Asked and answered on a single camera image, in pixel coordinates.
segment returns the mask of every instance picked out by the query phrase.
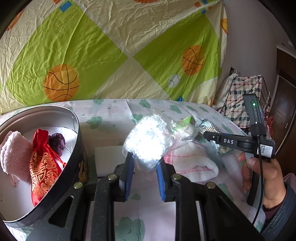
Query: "red bag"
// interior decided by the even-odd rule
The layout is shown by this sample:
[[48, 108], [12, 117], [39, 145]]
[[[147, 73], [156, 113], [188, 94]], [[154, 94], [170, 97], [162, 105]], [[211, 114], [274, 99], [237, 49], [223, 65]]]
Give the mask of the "red bag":
[[33, 138], [33, 153], [30, 159], [30, 174], [32, 178], [31, 197], [34, 207], [50, 190], [62, 172], [57, 159], [66, 166], [58, 154], [48, 145], [48, 131], [38, 129]]
[[269, 127], [270, 137], [272, 137], [273, 130], [272, 130], [272, 123], [274, 122], [274, 117], [270, 116], [267, 119], [267, 126]]

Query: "checkered bag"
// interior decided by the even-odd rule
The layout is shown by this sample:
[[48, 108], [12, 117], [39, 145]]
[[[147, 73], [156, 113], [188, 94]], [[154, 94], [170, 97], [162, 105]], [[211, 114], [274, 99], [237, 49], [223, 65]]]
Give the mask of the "checkered bag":
[[214, 103], [212, 106], [214, 110], [221, 112], [221, 110], [225, 107], [225, 102], [228, 98], [232, 82], [237, 76], [239, 76], [239, 73], [233, 73], [223, 81], [217, 94], [215, 95]]
[[247, 115], [242, 97], [243, 94], [250, 93], [254, 93], [258, 97], [265, 120], [269, 115], [271, 95], [263, 76], [238, 76], [232, 82], [229, 95], [220, 113], [234, 122], [239, 128], [248, 128], [250, 126], [250, 118]]

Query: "qr code label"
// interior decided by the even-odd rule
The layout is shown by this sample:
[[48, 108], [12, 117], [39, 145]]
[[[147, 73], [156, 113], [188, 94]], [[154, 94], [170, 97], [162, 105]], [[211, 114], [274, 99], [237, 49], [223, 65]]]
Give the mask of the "qr code label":
[[272, 146], [266, 146], [260, 144], [260, 152], [262, 156], [271, 157], [272, 154]]
[[260, 145], [260, 151], [261, 151], [261, 153], [265, 153], [265, 146], [264, 145]]

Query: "purple knitted ball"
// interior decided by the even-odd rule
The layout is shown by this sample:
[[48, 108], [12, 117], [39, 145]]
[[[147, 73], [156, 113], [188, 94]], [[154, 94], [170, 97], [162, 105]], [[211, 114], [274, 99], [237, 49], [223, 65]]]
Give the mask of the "purple knitted ball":
[[65, 149], [65, 138], [61, 133], [55, 133], [51, 136], [48, 136], [48, 144], [53, 151], [55, 151], [59, 156], [63, 154]]

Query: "blue square pattern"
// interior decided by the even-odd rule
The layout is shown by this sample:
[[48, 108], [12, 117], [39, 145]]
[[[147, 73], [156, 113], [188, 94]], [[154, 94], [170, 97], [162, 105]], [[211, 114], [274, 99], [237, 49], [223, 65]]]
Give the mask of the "blue square pattern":
[[60, 6], [60, 10], [62, 12], [66, 11], [69, 7], [71, 7], [73, 4], [69, 1], [65, 2], [62, 6]]
[[177, 101], [180, 101], [180, 102], [182, 102], [184, 99], [183, 99], [183, 97], [182, 96], [180, 96], [178, 99], [177, 99]]

